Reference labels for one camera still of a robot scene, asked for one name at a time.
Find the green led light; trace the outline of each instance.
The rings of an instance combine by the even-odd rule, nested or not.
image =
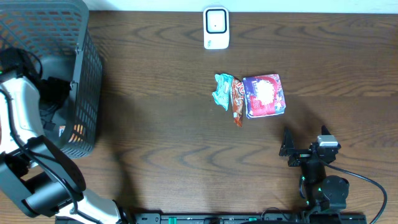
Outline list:
[[[169,224],[177,224],[177,218],[175,218],[175,217],[170,217],[170,218],[169,218]]]

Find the teal wrapper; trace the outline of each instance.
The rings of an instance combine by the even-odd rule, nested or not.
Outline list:
[[[228,74],[216,74],[217,90],[213,92],[213,98],[217,105],[221,105],[228,111],[229,95],[232,87],[233,76]]]

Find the chocolate bar wrapper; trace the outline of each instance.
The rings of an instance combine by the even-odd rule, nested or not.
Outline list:
[[[244,87],[243,83],[238,79],[234,78],[232,81],[231,88],[231,101],[232,101],[232,113],[234,116],[234,122],[242,128],[243,120],[243,100],[244,100]]]
[[[243,85],[249,119],[285,112],[285,96],[278,74],[244,78]]]

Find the brown wrapper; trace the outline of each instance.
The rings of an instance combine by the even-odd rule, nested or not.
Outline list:
[[[231,89],[231,100],[232,100],[232,113],[234,122],[242,128],[243,119],[243,99],[244,99],[244,88],[243,83],[238,79],[234,78],[232,81]]]

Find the white wall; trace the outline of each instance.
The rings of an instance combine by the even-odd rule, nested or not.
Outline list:
[[[90,10],[398,13],[398,0],[84,0]]]

